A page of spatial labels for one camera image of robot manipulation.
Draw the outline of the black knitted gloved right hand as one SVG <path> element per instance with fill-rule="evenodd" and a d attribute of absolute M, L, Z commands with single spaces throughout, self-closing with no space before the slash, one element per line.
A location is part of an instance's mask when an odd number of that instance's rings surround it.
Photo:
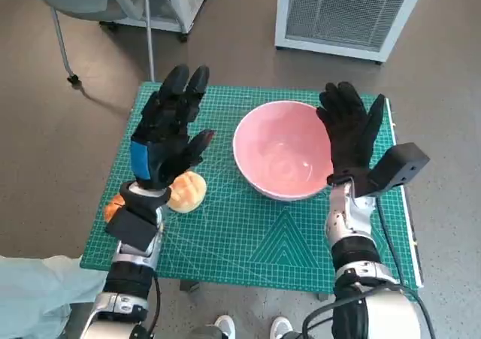
<path fill-rule="evenodd" d="M 383 121 L 386 97 L 379 94 L 366 109 L 355 87 L 349 82 L 327 83 L 319 94 L 316 109 L 331 143 L 333 173 L 329 185 L 363 179 L 370 172 L 374 142 Z"/>

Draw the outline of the bare black left hand blue tape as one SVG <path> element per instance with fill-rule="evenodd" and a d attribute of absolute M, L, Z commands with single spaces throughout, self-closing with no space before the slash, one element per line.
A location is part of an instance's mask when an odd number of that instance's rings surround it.
<path fill-rule="evenodd" d="M 194 74 L 187 65 L 178 65 L 142 109 L 130 144 L 132 172 L 142 189 L 164 189 L 202 162 L 214 130 L 205 129 L 192 138 L 188 125 L 200 111 L 209 77 L 206 65 Z"/>

